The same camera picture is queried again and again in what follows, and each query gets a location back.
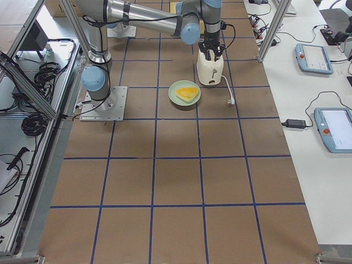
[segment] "white table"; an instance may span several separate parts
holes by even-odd
[[[269,23],[276,11],[261,18]],[[268,5],[249,4],[248,13],[262,14]],[[299,40],[313,39],[312,28],[325,24],[313,0],[292,0],[298,11],[297,17],[283,20],[281,31],[294,35]],[[324,45],[318,27],[312,44]],[[300,71],[295,59],[294,48],[298,41],[286,34],[278,34],[282,42],[270,48],[264,60],[264,68],[281,121],[309,119],[304,110],[320,91],[336,91],[342,101],[352,106],[352,87],[348,83],[349,63],[333,64],[334,74],[330,76],[308,74]],[[328,46],[331,60],[345,59],[345,55],[334,46]],[[322,94],[309,108],[342,107],[336,95]],[[316,125],[310,129],[284,128],[287,143],[293,158],[301,189],[306,201],[312,225],[319,244],[352,245],[352,154],[332,154],[324,147]]]

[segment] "metal base plate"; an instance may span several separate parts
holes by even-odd
[[[135,26],[129,26],[129,28],[123,32],[115,32],[112,29],[107,29],[108,30],[108,38],[110,39],[121,39],[124,37],[135,37],[136,36],[136,31],[137,27]]]
[[[80,116],[80,120],[82,122],[101,122],[101,121],[123,121],[123,116],[125,113],[125,105],[126,105],[126,98],[127,98],[127,86],[115,86],[111,88],[111,93],[115,95],[117,98],[117,102],[114,108],[108,109],[103,112],[97,112],[95,110],[90,111],[93,109],[92,104],[85,104],[83,105],[82,112],[84,113]],[[90,100],[90,96],[87,93],[85,101]]]

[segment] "blue joint cap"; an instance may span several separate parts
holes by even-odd
[[[176,15],[181,15],[182,4],[183,4],[183,2],[178,2],[176,4]]]
[[[114,23],[114,24],[107,24],[106,25],[106,27],[108,28],[108,29],[113,29],[113,28],[115,28],[117,26],[117,23]]]
[[[105,73],[99,67],[91,66],[82,72],[81,80],[88,91],[96,92],[105,84]]]
[[[197,43],[200,39],[199,25],[192,23],[185,26],[181,31],[181,39],[188,45]]]
[[[204,0],[204,2],[214,8],[220,8],[222,6],[222,0]]]

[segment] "white cable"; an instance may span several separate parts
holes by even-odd
[[[232,91],[231,91],[230,86],[229,86],[229,82],[227,81],[227,79],[226,79],[226,77],[224,75],[221,75],[221,77],[223,77],[225,79],[226,84],[227,84],[227,88],[229,89],[230,96],[231,96],[231,99],[227,100],[227,103],[231,104],[231,105],[234,105],[235,104],[235,98],[233,97]]]

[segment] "keyboard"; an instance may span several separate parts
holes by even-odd
[[[279,6],[281,0],[274,0],[274,3]],[[286,11],[286,17],[295,17],[297,16],[297,10],[293,7],[292,4],[290,4],[287,8],[287,11]]]

